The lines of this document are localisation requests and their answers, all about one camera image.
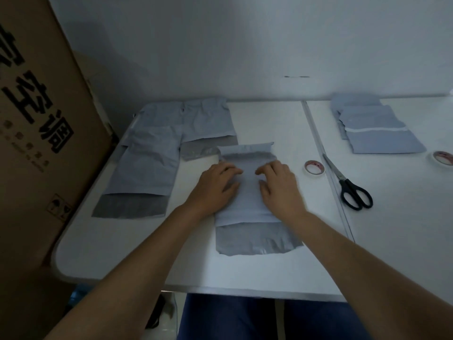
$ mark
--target clear adhesive tape roll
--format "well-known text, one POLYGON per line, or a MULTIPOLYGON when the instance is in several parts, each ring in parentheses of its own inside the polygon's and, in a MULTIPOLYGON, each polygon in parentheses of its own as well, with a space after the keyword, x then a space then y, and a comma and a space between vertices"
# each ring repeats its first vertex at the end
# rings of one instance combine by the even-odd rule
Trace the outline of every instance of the clear adhesive tape roll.
POLYGON ((439 167, 453 170, 453 155, 446 151, 433 151, 428 159, 439 167))
POLYGON ((303 171, 311 177, 316 177, 323 175, 326 170, 321 162, 309 160, 303 165, 303 171))

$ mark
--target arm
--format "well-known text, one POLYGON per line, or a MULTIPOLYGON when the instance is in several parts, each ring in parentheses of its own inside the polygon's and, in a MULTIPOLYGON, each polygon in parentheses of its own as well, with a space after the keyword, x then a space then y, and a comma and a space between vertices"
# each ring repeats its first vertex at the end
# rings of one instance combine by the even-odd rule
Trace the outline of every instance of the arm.
POLYGON ((279 161, 258 168, 266 206, 325 267, 375 339, 453 339, 453 307, 305 209, 294 174, 279 161))
POLYGON ((101 280, 46 340, 138 339, 185 240, 203 217, 235 195, 239 183, 225 187, 241 173, 225 162, 203 172, 187 201, 101 280))

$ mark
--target scissors blade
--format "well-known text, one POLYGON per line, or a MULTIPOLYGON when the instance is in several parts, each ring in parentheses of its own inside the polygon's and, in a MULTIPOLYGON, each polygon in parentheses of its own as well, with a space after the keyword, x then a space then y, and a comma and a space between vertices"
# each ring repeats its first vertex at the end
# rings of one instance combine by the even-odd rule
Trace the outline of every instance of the scissors blade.
POLYGON ((340 179, 340 180, 346 180, 345 176, 338 170, 337 167, 335 167, 335 165, 332 163, 332 161, 327 157, 326 154, 323 154, 323 157, 325 158, 325 160, 327 161, 327 163, 329 164, 330 168, 332 169, 332 171, 335 173, 335 175, 340 179))

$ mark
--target person's left arm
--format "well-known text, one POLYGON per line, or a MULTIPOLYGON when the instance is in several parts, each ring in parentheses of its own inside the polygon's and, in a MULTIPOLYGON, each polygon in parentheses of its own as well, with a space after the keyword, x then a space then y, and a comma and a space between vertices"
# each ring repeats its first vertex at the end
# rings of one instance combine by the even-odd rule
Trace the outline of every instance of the person's left arm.
POLYGON ((54 339, 138 339, 154 309, 168 272, 191 231, 223 208, 242 170, 221 162, 203 172, 187 201, 118 264, 47 335, 54 339))

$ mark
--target white wall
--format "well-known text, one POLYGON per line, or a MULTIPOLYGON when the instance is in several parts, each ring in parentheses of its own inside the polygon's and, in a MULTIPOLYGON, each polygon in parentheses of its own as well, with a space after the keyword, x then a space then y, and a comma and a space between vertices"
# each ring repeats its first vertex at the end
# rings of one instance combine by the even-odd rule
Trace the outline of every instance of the white wall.
POLYGON ((51 0, 121 134, 152 100, 453 88, 453 0, 51 0), (309 78, 284 78, 310 76, 309 78))

